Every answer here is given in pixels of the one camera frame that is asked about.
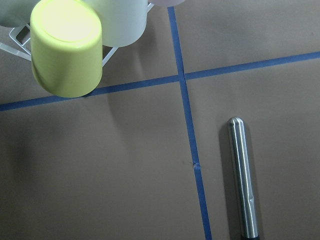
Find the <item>white cup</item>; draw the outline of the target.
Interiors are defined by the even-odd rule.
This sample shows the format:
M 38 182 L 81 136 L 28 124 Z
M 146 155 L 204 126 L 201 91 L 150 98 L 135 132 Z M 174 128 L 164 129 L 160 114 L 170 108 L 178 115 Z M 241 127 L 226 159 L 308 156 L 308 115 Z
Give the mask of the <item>white cup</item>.
M 102 44 L 119 48 L 136 42 L 147 25 L 147 0 L 87 0 L 98 14 Z

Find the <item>pink cup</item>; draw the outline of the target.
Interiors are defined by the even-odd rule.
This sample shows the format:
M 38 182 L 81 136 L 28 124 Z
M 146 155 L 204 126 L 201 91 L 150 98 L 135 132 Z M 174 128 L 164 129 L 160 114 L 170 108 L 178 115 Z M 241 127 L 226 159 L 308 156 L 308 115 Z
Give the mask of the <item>pink cup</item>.
M 160 7 L 173 7 L 185 2 L 185 0 L 149 0 L 149 2 Z

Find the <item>yellow green cup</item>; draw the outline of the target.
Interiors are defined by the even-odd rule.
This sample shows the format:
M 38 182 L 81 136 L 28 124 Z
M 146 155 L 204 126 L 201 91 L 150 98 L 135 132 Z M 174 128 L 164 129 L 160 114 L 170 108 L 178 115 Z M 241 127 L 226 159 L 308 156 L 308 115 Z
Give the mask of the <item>yellow green cup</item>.
M 31 12 L 31 67 L 47 92 L 76 98 L 102 78 L 102 27 L 82 0 L 41 0 Z

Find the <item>mint green cup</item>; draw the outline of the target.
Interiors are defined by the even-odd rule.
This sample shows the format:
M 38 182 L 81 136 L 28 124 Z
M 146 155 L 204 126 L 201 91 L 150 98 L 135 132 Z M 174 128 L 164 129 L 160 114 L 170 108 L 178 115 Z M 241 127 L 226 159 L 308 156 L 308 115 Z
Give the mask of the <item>mint green cup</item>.
M 0 25 L 7 28 L 25 26 L 30 22 L 33 8 L 38 0 L 1 0 Z

